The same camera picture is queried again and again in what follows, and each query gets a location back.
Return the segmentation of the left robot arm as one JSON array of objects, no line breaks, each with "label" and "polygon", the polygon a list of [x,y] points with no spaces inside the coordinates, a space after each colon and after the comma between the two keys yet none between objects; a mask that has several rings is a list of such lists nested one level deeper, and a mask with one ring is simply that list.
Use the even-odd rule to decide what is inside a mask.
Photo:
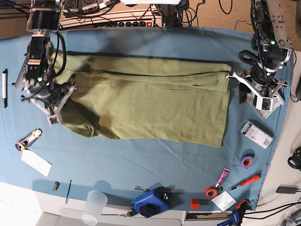
[{"label": "left robot arm", "polygon": [[247,101],[247,95],[251,93],[257,110],[271,112],[275,98],[284,103],[278,91],[288,84],[284,79],[274,77],[289,61],[293,48],[277,0],[251,1],[250,18],[254,31],[251,46],[257,54],[249,50],[239,52],[239,59],[250,65],[251,69],[235,71],[227,77],[238,81],[241,104]]}]

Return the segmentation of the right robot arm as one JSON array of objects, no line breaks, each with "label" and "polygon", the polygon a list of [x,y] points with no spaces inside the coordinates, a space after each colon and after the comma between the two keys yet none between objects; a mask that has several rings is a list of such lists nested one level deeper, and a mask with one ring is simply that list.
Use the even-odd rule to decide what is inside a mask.
[{"label": "right robot arm", "polygon": [[[25,91],[28,97],[22,101],[33,103],[43,111],[50,125],[62,122],[61,109],[75,90],[72,82],[58,84],[56,79],[65,69],[67,60],[65,41],[59,33],[59,20],[64,2],[62,0],[33,0],[27,31],[32,33],[25,60],[14,84],[19,91]],[[62,46],[63,63],[55,71],[58,48],[53,46],[50,34],[56,33],[57,44]]]}]

